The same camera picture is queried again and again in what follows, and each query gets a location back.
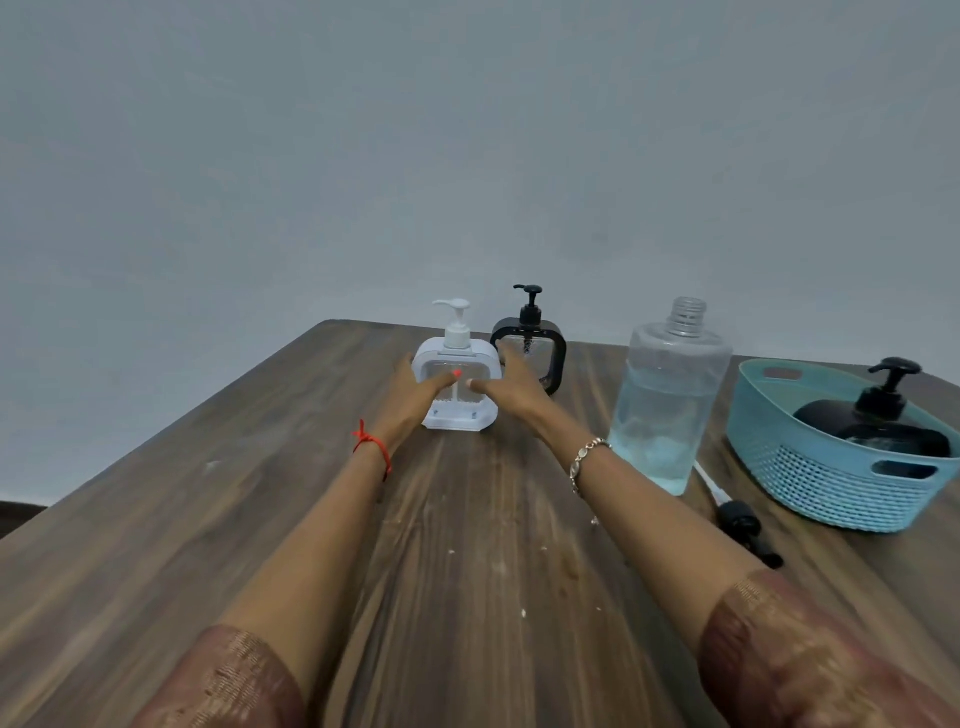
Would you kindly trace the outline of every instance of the wooden table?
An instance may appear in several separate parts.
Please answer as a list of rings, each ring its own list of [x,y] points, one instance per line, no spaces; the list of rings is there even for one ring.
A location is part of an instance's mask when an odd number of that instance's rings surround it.
[[[0,726],[124,725],[324,492],[393,361],[432,335],[321,324],[0,541]],[[570,346],[557,399],[598,433],[624,357]],[[724,441],[735,371],[701,462],[755,507],[790,578],[960,704],[960,488],[896,536],[784,510]],[[960,389],[905,384],[960,425]],[[684,499],[709,513],[699,480]],[[378,508],[328,724],[723,724],[637,575],[517,423],[417,433]]]

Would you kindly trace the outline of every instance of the white pump head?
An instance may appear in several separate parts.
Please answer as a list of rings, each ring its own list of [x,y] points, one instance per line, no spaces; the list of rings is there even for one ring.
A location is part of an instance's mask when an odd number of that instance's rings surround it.
[[[470,308],[470,302],[464,299],[450,301],[434,301],[434,305],[448,305],[457,315],[456,321],[450,322],[444,333],[444,346],[447,349],[469,349],[470,327],[464,323],[464,311]]]

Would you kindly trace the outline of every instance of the silver bracelet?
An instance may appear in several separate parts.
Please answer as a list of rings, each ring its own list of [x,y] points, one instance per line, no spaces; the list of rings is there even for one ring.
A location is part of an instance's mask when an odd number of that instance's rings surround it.
[[[596,448],[598,445],[608,448],[610,443],[608,443],[602,437],[594,438],[580,448],[580,451],[577,453],[577,459],[574,460],[573,465],[570,466],[570,484],[573,485],[573,492],[580,497],[584,496],[584,494],[580,492],[580,486],[577,485],[577,475],[580,474],[580,463],[583,462],[583,459],[590,454],[590,451]]]

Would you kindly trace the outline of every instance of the white soap dispenser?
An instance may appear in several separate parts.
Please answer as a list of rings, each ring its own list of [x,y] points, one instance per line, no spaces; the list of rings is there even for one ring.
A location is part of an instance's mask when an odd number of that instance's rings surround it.
[[[456,319],[446,328],[444,336],[435,336],[420,345],[412,365],[414,374],[417,381],[424,381],[443,372],[460,370],[460,379],[433,400],[423,426],[479,432],[493,424],[497,408],[489,397],[470,390],[467,380],[500,379],[503,376],[500,355],[489,342],[470,338],[470,329],[464,323],[469,301],[453,299],[433,304],[450,306]]]

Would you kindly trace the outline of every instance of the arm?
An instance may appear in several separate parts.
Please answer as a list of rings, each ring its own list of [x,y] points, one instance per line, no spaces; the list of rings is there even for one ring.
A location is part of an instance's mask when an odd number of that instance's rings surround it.
[[[396,365],[370,434],[393,454],[420,425],[433,399],[455,381],[453,374],[444,374],[417,383],[407,355]],[[211,724],[224,728],[302,725],[305,700],[330,657],[341,602],[385,467],[376,444],[356,449],[134,726],[193,725],[195,716],[211,715],[217,718]]]
[[[593,433],[546,396],[520,355],[501,353],[504,378],[468,386],[528,424],[568,470]],[[590,452],[577,483],[731,725],[960,726],[929,688],[609,449]]]
[[[546,396],[521,356],[509,347],[501,352],[507,365],[504,378],[472,380],[468,386],[528,424],[569,470],[577,451],[594,434]],[[753,554],[608,448],[590,452],[577,483],[693,651],[720,597],[752,572],[765,569]]]

